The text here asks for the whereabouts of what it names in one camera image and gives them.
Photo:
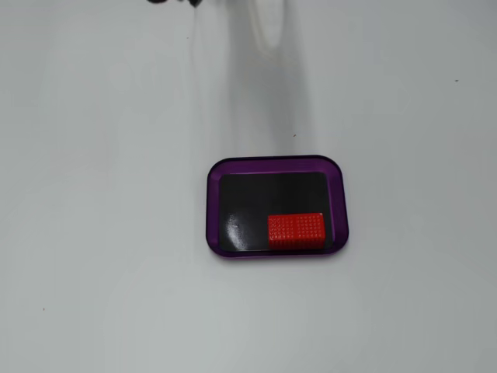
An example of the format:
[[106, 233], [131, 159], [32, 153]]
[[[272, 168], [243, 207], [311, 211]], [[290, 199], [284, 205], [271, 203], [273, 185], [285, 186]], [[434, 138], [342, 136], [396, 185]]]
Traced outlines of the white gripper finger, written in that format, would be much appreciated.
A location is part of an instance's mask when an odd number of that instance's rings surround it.
[[248, 2], [251, 24], [258, 47], [267, 52], [276, 51], [282, 40], [285, 23], [284, 0], [253, 0]]

